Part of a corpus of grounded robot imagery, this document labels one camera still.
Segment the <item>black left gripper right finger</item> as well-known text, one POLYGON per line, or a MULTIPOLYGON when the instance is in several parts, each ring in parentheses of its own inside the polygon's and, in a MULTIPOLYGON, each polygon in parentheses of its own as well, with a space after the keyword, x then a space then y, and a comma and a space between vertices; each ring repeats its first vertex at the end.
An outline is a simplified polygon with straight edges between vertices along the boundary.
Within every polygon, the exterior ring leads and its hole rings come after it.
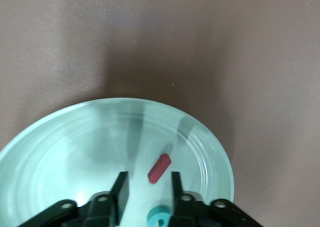
POLYGON ((198 227, 197 202, 193 195, 183 190, 181 175, 177 171, 171 173, 172 182, 172 216, 170 227, 198 227))

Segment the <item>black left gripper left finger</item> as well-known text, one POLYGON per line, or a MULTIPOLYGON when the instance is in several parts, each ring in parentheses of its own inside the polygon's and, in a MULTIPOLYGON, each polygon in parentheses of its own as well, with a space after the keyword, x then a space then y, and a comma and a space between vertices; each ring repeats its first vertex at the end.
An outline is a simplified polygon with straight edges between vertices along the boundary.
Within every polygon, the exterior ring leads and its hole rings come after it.
POLYGON ((129 199, 129 173, 120 172, 108 193, 94 196, 89 201, 86 227, 117 227, 121 223, 129 199))

